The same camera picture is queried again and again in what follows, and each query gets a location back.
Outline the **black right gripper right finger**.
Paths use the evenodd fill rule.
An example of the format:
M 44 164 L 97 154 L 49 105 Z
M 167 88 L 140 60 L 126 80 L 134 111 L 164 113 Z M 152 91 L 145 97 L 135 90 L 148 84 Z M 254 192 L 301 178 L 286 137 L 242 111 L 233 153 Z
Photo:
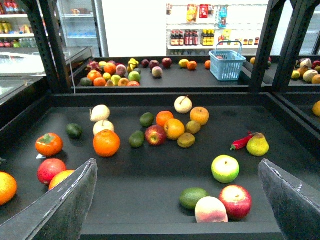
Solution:
M 264 158 L 258 176 L 286 240 L 320 238 L 320 192 Z

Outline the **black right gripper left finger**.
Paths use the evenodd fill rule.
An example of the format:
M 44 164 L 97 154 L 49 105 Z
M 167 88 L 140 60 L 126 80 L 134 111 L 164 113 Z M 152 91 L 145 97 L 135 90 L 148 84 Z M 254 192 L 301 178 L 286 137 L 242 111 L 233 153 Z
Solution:
M 78 240 L 98 179 L 93 158 L 0 226 L 2 240 Z

